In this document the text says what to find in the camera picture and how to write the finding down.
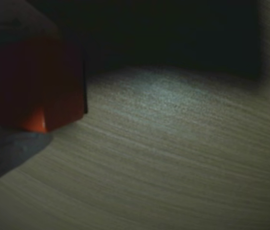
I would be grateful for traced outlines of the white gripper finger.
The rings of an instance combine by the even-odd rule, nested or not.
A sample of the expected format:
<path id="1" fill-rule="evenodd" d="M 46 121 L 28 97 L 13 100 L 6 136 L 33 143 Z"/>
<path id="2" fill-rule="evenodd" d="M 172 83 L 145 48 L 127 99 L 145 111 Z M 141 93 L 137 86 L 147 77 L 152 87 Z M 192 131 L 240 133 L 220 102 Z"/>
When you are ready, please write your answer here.
<path id="1" fill-rule="evenodd" d="M 49 133 L 0 128 L 0 178 L 44 150 L 52 140 Z"/>
<path id="2" fill-rule="evenodd" d="M 26 0 L 0 0 L 0 44 L 59 38 L 58 26 Z"/>

